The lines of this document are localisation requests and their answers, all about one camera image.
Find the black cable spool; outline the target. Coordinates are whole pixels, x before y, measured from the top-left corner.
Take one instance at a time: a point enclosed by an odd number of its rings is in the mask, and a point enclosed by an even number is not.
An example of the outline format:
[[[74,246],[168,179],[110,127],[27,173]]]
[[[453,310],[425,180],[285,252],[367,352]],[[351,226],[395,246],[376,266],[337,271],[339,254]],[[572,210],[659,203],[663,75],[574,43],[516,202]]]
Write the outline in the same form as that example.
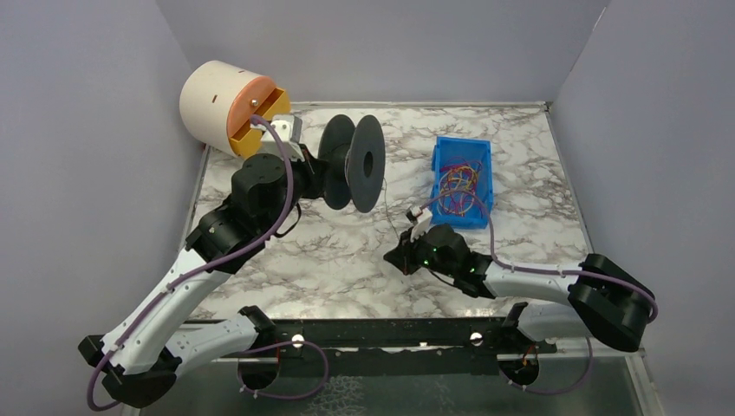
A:
[[[345,114],[334,116],[322,132],[317,159],[326,164],[322,197],[331,209],[353,204],[361,213],[373,210],[386,168],[385,138],[375,116],[357,123]]]

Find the blue plastic bin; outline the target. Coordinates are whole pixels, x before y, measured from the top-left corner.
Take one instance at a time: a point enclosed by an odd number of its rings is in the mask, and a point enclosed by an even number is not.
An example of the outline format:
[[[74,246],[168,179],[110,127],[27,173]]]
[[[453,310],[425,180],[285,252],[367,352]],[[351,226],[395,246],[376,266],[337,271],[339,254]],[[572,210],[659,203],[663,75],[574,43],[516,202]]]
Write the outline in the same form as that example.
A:
[[[433,148],[432,172],[433,222],[484,229],[494,200],[491,143],[439,136]]]

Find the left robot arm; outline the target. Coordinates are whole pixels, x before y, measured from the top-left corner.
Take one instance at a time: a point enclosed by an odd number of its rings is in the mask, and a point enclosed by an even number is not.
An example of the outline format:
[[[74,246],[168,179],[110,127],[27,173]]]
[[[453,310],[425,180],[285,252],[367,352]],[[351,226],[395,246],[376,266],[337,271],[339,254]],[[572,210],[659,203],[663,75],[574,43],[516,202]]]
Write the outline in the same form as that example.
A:
[[[280,235],[301,199],[322,198],[332,165],[299,146],[296,158],[258,153],[231,177],[231,191],[186,237],[172,267],[118,327],[90,335],[79,351],[93,374],[88,406],[103,410],[94,390],[103,387],[113,406],[150,406],[177,380],[211,361],[246,350],[274,347],[274,323],[256,306],[188,334],[180,327],[212,291]]]

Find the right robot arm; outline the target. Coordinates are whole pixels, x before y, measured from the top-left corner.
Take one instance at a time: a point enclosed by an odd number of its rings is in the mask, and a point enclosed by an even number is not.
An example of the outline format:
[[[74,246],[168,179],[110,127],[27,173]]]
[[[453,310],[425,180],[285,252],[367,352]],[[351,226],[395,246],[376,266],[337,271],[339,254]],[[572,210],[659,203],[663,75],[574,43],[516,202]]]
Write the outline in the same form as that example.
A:
[[[402,232],[383,258],[405,276],[419,269],[447,276],[469,297],[537,300],[537,308],[526,308],[518,321],[519,331],[533,341],[591,336],[633,353],[657,313],[653,292],[598,254],[578,265],[502,265],[490,254],[471,250],[463,236],[441,224]]]

